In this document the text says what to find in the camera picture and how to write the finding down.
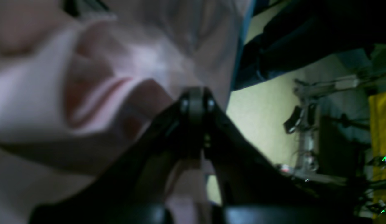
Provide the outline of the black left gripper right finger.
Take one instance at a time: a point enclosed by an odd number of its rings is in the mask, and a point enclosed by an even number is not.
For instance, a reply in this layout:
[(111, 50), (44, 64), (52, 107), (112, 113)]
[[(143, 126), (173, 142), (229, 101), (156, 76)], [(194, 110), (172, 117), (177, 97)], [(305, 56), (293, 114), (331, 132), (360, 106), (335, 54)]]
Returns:
[(371, 224), (342, 200), (316, 198), (283, 176), (240, 133), (204, 89), (204, 126), (209, 135), (205, 156), (212, 162), (225, 224)]

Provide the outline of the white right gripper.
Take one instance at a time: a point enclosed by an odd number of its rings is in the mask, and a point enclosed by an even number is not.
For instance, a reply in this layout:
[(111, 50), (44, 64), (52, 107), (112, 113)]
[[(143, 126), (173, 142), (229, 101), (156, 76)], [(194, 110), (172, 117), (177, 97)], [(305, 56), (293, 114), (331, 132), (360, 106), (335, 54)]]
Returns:
[(299, 147), (296, 167), (293, 173), (316, 173), (319, 168), (317, 153), (315, 149), (315, 132), (319, 130), (316, 125), (316, 112), (319, 99), (337, 92), (358, 88), (361, 80), (356, 75), (339, 77), (331, 81), (308, 83), (300, 79), (294, 79), (296, 87), (294, 94), (300, 100), (297, 106), (298, 113), (296, 120), (290, 117), (290, 128), (286, 133), (297, 132), (299, 135)]

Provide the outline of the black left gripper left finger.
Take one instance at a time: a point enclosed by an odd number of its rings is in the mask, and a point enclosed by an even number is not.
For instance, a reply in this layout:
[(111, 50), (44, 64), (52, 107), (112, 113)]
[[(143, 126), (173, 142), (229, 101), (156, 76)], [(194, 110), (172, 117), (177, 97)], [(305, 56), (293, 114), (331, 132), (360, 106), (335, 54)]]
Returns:
[(95, 182), (73, 197), (37, 207), (30, 224), (168, 224), (168, 175), (202, 149), (202, 89), (190, 88)]

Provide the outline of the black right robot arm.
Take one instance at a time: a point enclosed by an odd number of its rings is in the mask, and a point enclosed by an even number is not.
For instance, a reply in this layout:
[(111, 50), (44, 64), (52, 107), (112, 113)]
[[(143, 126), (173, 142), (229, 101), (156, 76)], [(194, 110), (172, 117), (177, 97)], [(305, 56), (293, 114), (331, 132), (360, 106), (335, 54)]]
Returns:
[(386, 0), (293, 0), (245, 45), (233, 90), (375, 44), (386, 44)]

